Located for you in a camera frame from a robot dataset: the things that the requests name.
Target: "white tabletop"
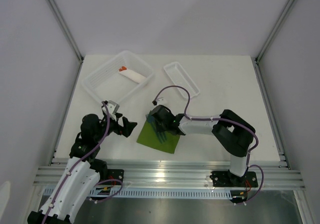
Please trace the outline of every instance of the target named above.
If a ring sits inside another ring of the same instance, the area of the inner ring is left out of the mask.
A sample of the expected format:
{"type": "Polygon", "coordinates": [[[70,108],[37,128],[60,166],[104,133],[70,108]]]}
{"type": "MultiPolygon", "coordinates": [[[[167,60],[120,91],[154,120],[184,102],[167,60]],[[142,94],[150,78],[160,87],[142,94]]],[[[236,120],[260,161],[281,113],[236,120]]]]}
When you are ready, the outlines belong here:
{"type": "MultiPolygon", "coordinates": [[[[71,146],[80,132],[82,117],[95,113],[102,117],[101,105],[89,96],[81,81],[110,55],[87,55],[79,75],[63,127],[56,158],[68,158],[71,146]]],[[[130,137],[110,134],[102,143],[98,158],[122,160],[171,161],[229,161],[230,155],[214,136],[181,136],[174,154],[164,153],[136,142],[145,122],[145,114],[153,109],[152,101],[165,86],[172,85],[163,66],[178,61],[199,87],[201,93],[193,98],[188,114],[210,116],[230,109],[250,123],[259,138],[259,146],[252,152],[251,161],[279,161],[278,150],[268,120],[265,105],[249,56],[175,56],[141,55],[155,70],[154,78],[129,100],[120,103],[118,112],[129,121],[138,122],[130,137]]],[[[175,89],[161,95],[174,114],[183,113],[186,100],[175,89]]]]}

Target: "gray floor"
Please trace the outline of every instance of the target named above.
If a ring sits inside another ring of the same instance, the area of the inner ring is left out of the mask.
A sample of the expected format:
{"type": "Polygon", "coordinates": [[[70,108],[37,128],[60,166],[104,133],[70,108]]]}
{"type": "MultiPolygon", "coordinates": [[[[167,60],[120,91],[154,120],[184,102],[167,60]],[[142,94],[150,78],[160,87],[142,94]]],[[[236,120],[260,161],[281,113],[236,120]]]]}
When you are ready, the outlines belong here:
{"type": "Polygon", "coordinates": [[[293,192],[261,192],[245,206],[230,201],[114,198],[85,201],[74,224],[302,224],[293,192]]]}

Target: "green towel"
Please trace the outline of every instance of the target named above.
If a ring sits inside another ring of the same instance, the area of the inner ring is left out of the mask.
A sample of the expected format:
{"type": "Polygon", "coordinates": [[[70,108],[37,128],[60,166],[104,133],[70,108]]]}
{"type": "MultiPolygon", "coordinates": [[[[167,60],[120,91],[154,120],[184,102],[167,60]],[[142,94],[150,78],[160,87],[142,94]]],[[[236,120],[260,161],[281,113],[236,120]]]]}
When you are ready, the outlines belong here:
{"type": "Polygon", "coordinates": [[[180,135],[174,136],[169,132],[165,132],[165,134],[166,134],[166,141],[161,143],[158,140],[157,135],[154,132],[151,124],[145,121],[144,126],[136,142],[142,145],[145,145],[147,147],[157,149],[159,151],[173,154],[175,153],[180,135]]]}

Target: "gray wall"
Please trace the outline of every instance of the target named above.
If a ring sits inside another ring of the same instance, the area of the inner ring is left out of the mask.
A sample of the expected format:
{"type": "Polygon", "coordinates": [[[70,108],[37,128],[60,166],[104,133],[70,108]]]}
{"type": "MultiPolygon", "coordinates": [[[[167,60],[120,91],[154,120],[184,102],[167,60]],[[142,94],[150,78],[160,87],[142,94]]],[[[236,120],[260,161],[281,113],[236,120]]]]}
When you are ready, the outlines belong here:
{"type": "Polygon", "coordinates": [[[256,56],[287,0],[56,0],[84,54],[256,56]]]}
{"type": "Polygon", "coordinates": [[[320,0],[298,0],[261,67],[293,168],[320,222],[320,0]]]}
{"type": "Polygon", "coordinates": [[[78,64],[45,0],[0,0],[0,17],[0,185],[11,181],[1,223],[18,224],[78,64]]]}

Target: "white basket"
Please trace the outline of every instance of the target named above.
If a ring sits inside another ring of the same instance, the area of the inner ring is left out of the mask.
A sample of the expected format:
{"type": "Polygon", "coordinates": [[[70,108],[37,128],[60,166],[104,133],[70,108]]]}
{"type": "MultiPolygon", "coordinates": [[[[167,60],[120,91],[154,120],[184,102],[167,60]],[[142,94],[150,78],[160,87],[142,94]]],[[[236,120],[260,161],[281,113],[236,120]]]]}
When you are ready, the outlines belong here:
{"type": "Polygon", "coordinates": [[[105,100],[120,104],[143,88],[153,75],[153,69],[145,61],[130,51],[123,51],[89,74],[82,81],[82,85],[99,104],[105,100]],[[118,71],[122,66],[143,75],[146,79],[138,84],[124,77],[118,71]]]}
{"type": "MultiPolygon", "coordinates": [[[[174,85],[181,86],[188,90],[190,94],[190,99],[200,94],[200,89],[190,78],[188,73],[185,71],[185,69],[181,66],[179,62],[167,64],[163,67],[163,69],[165,70],[171,81],[174,83],[174,85]]],[[[183,98],[188,99],[188,95],[184,90],[178,88],[178,91],[180,92],[183,98]]]]}

